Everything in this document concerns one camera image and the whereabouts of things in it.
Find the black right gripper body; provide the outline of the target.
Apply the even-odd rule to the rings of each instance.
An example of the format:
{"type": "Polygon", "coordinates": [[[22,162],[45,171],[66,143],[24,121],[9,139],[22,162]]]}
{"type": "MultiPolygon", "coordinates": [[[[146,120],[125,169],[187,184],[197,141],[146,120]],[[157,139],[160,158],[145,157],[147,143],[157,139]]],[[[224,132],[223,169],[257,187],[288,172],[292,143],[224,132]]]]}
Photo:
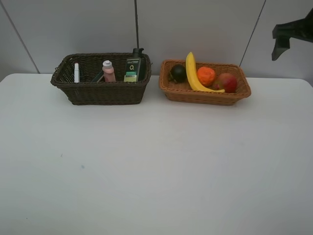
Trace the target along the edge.
{"type": "Polygon", "coordinates": [[[313,9],[303,19],[289,23],[277,24],[273,31],[274,39],[279,37],[295,38],[302,41],[313,41],[313,9]]]}

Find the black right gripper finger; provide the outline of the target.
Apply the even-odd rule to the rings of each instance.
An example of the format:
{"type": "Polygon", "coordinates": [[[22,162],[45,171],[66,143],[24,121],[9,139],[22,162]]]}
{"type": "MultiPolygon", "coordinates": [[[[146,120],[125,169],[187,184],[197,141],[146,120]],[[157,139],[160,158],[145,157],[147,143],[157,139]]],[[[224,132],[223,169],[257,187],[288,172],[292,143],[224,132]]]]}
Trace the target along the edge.
{"type": "Polygon", "coordinates": [[[288,49],[290,49],[290,38],[286,37],[276,38],[274,49],[271,54],[272,61],[276,61],[288,49]]]}

